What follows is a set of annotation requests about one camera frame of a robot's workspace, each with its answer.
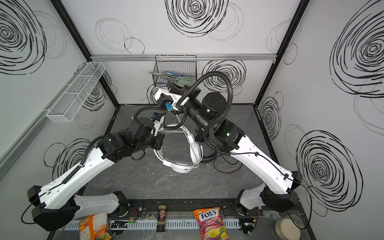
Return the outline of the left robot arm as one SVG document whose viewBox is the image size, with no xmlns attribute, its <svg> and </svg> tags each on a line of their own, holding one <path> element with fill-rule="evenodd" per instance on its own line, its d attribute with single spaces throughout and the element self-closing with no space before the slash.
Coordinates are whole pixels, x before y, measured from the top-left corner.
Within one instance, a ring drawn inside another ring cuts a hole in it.
<svg viewBox="0 0 384 240">
<path fill-rule="evenodd" d="M 103 196 L 79 196 L 78 191 L 120 160 L 130 157 L 139 161 L 138 152 L 147 148 L 159 150 L 164 135 L 159 133 L 165 110 L 143 107 L 133 116 L 131 124 L 119 132 L 96 137 L 87 146 L 82 159 L 51 183 L 32 186 L 28 191 L 32 225 L 55 231 L 73 219 L 97 214 L 124 217 L 131 212 L 130 204 L 121 191 Z"/>
</svg>

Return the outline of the white headphones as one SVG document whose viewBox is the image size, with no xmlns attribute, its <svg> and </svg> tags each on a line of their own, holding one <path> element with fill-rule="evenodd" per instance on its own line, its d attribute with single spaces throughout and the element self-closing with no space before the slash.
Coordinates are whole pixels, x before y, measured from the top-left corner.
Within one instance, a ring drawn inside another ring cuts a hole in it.
<svg viewBox="0 0 384 240">
<path fill-rule="evenodd" d="M 173 175 L 187 174 L 199 167 L 203 158 L 203 147 L 190 130 L 184 126 L 177 130 L 168 130 L 165 127 L 158 133 L 166 135 L 166 143 L 170 146 L 155 150 L 155 156 L 162 164 L 171 169 Z"/>
</svg>

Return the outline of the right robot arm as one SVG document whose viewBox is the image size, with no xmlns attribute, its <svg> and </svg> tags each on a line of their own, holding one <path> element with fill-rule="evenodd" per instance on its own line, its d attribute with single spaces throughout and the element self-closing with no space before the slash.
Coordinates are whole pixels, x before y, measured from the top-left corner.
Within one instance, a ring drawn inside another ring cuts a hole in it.
<svg viewBox="0 0 384 240">
<path fill-rule="evenodd" d="M 227 86 L 227 97 L 209 93 L 202 102 L 196 100 L 198 86 L 211 77 L 218 77 Z M 218 71 L 202 75 L 191 86 L 180 87 L 173 82 L 159 89 L 155 99 L 167 111 L 182 111 L 199 128 L 198 139 L 222 156 L 230 156 L 255 173 L 263 184 L 238 195 L 238 210 L 253 210 L 266 206 L 279 213 L 288 213 L 298 200 L 295 189 L 302 185 L 303 176 L 291 172 L 263 153 L 236 124 L 227 119 L 234 90 L 230 78 Z"/>
</svg>

